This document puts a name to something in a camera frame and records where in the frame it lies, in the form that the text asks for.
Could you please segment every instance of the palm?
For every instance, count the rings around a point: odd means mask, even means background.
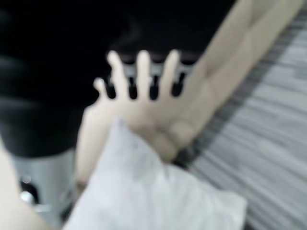
[[[215,109],[214,97],[205,78],[206,65],[201,58],[189,77],[182,95],[174,98],[170,94],[178,53],[171,52],[166,61],[160,82],[159,98],[149,99],[149,58],[141,52],[138,58],[137,100],[128,96],[127,81],[123,76],[121,63],[115,52],[109,55],[113,67],[112,79],[117,91],[114,100],[106,96],[102,81],[95,82],[100,91],[98,101],[89,107],[84,115],[78,144],[78,169],[81,182],[85,182],[108,136],[114,117],[120,116],[161,155],[171,161],[177,152],[187,146],[199,133]]]

